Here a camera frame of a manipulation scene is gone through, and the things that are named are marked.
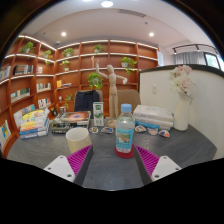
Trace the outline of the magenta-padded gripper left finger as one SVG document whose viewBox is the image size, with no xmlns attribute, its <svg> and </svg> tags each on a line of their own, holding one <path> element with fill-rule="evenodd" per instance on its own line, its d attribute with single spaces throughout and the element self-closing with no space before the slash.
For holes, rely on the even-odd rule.
<svg viewBox="0 0 224 224">
<path fill-rule="evenodd" d="M 59 155 L 44 170 L 81 186 L 92 156 L 93 146 L 90 145 L 72 153 L 68 157 Z"/>
</svg>

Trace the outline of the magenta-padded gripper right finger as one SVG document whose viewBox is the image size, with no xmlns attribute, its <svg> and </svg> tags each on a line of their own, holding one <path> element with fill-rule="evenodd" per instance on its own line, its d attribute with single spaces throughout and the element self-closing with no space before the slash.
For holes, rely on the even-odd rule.
<svg viewBox="0 0 224 224">
<path fill-rule="evenodd" d="M 181 170 L 168 156 L 159 157 L 137 145 L 134 146 L 134 157 L 144 185 Z"/>
</svg>

